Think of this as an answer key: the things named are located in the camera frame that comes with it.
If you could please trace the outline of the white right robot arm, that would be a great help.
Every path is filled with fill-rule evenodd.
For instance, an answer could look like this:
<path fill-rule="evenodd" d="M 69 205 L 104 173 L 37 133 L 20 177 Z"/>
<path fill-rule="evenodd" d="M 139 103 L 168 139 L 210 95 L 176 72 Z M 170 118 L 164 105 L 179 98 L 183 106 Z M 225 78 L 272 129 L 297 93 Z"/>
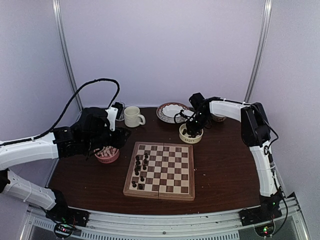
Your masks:
<path fill-rule="evenodd" d="M 186 132 L 199 134 L 212 118 L 226 117 L 241 123 L 241 139 L 249 148 L 256 166 L 260 186 L 260 204 L 256 210 L 259 220 L 266 221 L 276 212 L 278 193 L 274 161 L 271 157 L 271 127 L 261 103 L 237 102 L 220 97 L 204 98 L 194 93 L 190 98 L 194 113 L 186 120 Z"/>

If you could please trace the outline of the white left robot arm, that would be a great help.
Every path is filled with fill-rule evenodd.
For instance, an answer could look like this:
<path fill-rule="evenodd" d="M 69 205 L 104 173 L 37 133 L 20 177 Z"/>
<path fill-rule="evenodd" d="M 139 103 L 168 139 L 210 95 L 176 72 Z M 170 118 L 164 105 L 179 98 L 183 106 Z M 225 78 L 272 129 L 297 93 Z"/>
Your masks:
<path fill-rule="evenodd" d="M 63 159 L 91 155 L 104 147 L 122 148 L 130 131 L 116 127 L 119 109 L 85 108 L 72 126 L 50 129 L 47 133 L 0 144 L 0 192 L 37 205 L 61 222 L 72 218 L 64 195 L 36 185 L 10 170 L 10 167 L 38 160 Z"/>

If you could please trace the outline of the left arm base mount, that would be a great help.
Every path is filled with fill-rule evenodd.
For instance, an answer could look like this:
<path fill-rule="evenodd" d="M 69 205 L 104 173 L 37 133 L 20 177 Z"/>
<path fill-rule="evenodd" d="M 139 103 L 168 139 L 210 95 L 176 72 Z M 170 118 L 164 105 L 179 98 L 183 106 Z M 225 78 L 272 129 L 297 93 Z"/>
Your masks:
<path fill-rule="evenodd" d="M 69 208 L 66 212 L 44 210 L 45 216 L 54 223 L 63 223 L 72 227 L 86 227 L 90 213 L 85 210 Z"/>

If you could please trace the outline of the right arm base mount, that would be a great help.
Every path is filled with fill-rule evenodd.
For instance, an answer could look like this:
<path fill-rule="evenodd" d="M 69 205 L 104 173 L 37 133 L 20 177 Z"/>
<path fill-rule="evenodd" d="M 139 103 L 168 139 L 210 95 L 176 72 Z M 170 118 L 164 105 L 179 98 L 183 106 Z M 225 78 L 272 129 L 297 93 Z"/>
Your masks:
<path fill-rule="evenodd" d="M 244 208 L 238 214 L 243 227 L 271 221 L 283 215 L 280 209 L 276 209 L 272 213 L 262 213 L 261 207 Z"/>

